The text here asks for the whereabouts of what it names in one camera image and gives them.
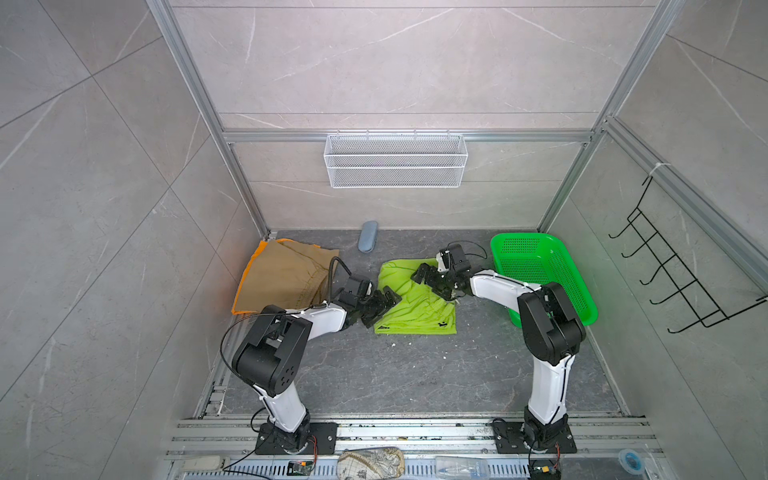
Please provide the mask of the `lime green shorts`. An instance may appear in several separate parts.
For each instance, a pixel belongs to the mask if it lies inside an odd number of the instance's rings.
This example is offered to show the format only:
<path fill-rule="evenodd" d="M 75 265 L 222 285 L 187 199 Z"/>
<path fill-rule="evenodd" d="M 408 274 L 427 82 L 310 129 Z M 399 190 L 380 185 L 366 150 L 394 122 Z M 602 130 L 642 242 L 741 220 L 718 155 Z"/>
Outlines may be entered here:
<path fill-rule="evenodd" d="M 382 335 L 455 335 L 456 307 L 436 295 L 429 286 L 417 284 L 412 275 L 423 264 L 437 266 L 435 259 L 400 259 L 382 264 L 378 286 L 389 287 L 401 297 L 375 325 Z"/>

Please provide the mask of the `khaki brown shorts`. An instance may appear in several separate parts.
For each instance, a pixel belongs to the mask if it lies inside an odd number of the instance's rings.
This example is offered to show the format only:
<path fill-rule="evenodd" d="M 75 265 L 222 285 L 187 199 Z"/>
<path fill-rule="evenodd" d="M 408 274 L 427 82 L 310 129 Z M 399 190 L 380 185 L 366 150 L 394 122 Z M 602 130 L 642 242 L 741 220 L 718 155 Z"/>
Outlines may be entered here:
<path fill-rule="evenodd" d="M 266 290 L 265 304 L 286 310 L 300 310 L 328 298 L 328 274 L 337 250 L 291 239 L 267 241 L 269 245 L 258 258 Z"/>

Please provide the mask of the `orange shorts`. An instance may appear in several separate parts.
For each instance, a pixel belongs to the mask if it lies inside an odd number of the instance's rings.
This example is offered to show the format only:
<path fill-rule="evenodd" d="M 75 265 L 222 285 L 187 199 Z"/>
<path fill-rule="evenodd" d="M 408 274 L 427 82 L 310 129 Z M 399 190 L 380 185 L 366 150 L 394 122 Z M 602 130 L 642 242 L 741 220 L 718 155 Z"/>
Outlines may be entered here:
<path fill-rule="evenodd" d="M 258 258 L 265 252 L 269 243 L 261 241 L 250 257 L 241 276 L 240 283 L 232 304 L 232 313 L 241 315 L 256 312 L 265 304 L 266 290 Z"/>

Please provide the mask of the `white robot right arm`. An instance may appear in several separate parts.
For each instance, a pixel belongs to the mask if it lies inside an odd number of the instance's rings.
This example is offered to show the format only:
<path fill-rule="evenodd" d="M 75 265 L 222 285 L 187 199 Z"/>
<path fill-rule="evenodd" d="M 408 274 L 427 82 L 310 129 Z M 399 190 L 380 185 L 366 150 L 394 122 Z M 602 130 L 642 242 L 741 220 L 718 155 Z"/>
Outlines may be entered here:
<path fill-rule="evenodd" d="M 519 314 L 525 345 L 533 356 L 533 386 L 524 410 L 522 435 L 528 448 L 544 452 L 568 435 L 567 387 L 585 328 L 564 287 L 528 283 L 492 269 L 471 266 L 463 248 L 438 252 L 435 266 L 419 265 L 411 280 L 446 301 L 462 292 Z"/>

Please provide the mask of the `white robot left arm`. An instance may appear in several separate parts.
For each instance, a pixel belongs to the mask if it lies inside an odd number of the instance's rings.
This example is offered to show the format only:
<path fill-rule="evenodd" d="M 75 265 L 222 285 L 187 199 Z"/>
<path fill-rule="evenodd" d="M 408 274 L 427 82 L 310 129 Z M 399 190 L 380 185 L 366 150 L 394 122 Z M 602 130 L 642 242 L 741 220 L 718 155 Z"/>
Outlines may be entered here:
<path fill-rule="evenodd" d="M 308 435 L 309 412 L 294 386 L 307 344 L 341 332 L 357 322 L 374 326 L 401 302 L 391 288 L 377 289 L 352 275 L 318 305 L 301 310 L 264 307 L 232 356 L 235 375 L 255 390 L 270 423 L 284 435 Z"/>

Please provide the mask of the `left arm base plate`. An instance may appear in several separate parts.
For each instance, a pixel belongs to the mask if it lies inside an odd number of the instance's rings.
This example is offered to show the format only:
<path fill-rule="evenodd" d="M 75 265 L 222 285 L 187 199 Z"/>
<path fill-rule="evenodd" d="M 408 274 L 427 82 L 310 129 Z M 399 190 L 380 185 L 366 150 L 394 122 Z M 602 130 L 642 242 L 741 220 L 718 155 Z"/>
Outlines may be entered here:
<path fill-rule="evenodd" d="M 306 423 L 295 432 L 285 432 L 271 423 L 258 429 L 257 455 L 332 455 L 336 449 L 338 425 L 333 422 Z"/>

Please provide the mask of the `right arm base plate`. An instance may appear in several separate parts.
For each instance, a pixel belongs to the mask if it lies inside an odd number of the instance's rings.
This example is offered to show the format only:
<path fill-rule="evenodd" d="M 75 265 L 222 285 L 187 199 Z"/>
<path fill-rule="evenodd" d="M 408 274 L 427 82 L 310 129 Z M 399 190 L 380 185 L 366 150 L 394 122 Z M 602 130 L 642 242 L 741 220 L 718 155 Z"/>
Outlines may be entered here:
<path fill-rule="evenodd" d="M 577 447 L 567 419 L 551 425 L 540 425 L 537 420 L 491 421 L 492 436 L 500 454 L 575 454 Z"/>

